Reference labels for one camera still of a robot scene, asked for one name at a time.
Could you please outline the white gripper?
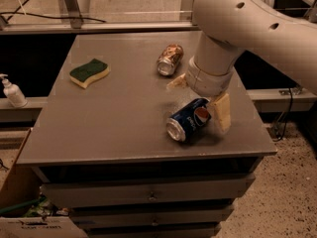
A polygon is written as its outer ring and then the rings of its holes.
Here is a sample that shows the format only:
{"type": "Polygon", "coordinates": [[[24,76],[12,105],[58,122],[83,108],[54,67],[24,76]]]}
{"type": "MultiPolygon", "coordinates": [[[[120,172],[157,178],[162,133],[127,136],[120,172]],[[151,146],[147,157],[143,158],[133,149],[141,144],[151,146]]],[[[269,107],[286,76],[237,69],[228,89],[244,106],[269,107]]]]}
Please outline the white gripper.
{"type": "Polygon", "coordinates": [[[189,86],[200,96],[217,96],[209,102],[207,109],[214,118],[219,130],[221,132],[227,132],[231,127],[231,106],[230,96],[224,92],[229,87],[233,72],[234,71],[230,68],[224,75],[212,75],[200,69],[195,64],[194,58],[191,58],[187,72],[171,81],[166,88],[175,89],[189,86]]]}

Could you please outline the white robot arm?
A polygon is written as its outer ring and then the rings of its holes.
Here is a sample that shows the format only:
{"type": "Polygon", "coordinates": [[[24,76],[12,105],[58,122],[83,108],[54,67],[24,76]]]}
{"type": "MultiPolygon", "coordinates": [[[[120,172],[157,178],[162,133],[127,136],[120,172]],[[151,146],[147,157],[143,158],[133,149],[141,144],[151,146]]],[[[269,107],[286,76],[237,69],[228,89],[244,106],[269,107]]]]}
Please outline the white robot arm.
{"type": "Polygon", "coordinates": [[[235,61],[245,51],[317,92],[317,25],[283,15],[271,4],[272,0],[194,0],[201,36],[187,72],[169,86],[187,85],[208,98],[207,110],[223,131],[231,126],[227,89],[235,61]]]}

